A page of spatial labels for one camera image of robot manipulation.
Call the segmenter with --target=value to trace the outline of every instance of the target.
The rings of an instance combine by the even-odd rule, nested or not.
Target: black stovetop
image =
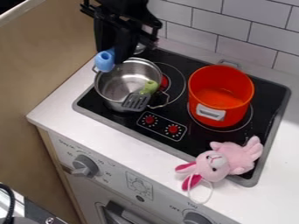
[[[146,51],[138,57],[155,62],[168,77],[170,85],[165,91],[170,95],[169,105],[164,108],[148,108],[141,113],[117,113],[106,107],[102,98],[92,87],[74,103],[74,109],[93,119],[104,121],[105,124],[144,140],[146,143],[158,146],[161,150],[171,147],[170,150],[166,150],[170,154],[184,159],[186,159],[185,154],[192,156],[187,160],[192,160],[201,152],[210,150],[211,141],[245,144],[249,137],[256,135],[265,146],[263,155],[256,162],[253,170],[231,178],[243,186],[254,186],[261,175],[275,132],[288,103],[289,89],[250,76],[255,86],[255,94],[244,119],[233,127],[215,129],[196,122],[188,111],[188,78],[200,67],[209,65],[208,63],[161,50]],[[161,104],[164,100],[164,95],[158,94],[151,104]],[[153,116],[157,123],[147,124],[144,120],[147,116]],[[177,125],[180,134],[169,133],[169,125]]]

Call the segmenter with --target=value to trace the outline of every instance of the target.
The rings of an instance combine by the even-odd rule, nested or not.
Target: stainless steel pot
[[[142,90],[147,81],[155,81],[160,87],[160,68],[146,59],[129,58],[109,73],[97,73],[94,88],[109,108],[118,112],[128,112],[122,107],[122,103],[129,94]],[[155,109],[166,106],[170,97],[165,92],[163,94],[167,96],[165,104],[148,107]]]

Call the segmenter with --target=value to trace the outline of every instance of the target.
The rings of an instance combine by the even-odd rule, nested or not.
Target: white subway tile
[[[279,3],[283,3],[283,4],[299,5],[298,0],[275,0],[275,2],[279,2]]]
[[[293,31],[253,23],[249,42],[299,55],[299,33]]]
[[[167,39],[173,39],[187,45],[198,46],[206,50],[214,51],[217,35],[178,24],[167,23]]]
[[[223,37],[219,37],[217,53],[222,53],[236,59],[248,60],[265,67],[273,65],[276,55],[276,51],[274,50]]]
[[[223,14],[284,28],[291,6],[261,0],[225,0]]]
[[[274,69],[299,75],[299,57],[285,52],[279,52]]]
[[[156,17],[181,25],[191,24],[191,8],[161,0],[149,0],[148,8]]]
[[[165,26],[166,26],[166,22],[163,21],[163,20],[160,20],[161,23],[163,24],[162,28],[158,31],[158,36],[159,37],[162,37],[162,38],[165,38],[166,37],[166,29],[165,29]],[[147,26],[147,25],[144,25],[143,26],[143,30],[145,30],[146,32],[148,33],[151,33],[152,32],[152,28]]]
[[[294,7],[289,18],[288,29],[299,32],[299,8]]]
[[[246,40],[250,22],[205,10],[194,10],[192,26],[199,30]]]
[[[195,8],[221,12],[222,0],[168,0],[177,4],[185,4]]]

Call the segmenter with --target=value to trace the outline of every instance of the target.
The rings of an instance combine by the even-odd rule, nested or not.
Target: stuffed toy
[[[181,164],[177,173],[184,173],[182,189],[190,191],[202,180],[218,182],[227,175],[240,175],[254,168],[254,161],[259,158],[263,146],[257,136],[249,139],[245,146],[236,143],[211,142],[212,150],[201,153],[195,162]]]

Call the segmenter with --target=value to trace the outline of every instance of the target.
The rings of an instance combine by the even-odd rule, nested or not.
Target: orange pot
[[[191,114],[201,123],[228,127],[239,122],[254,96],[254,84],[231,66],[205,66],[188,83]]]

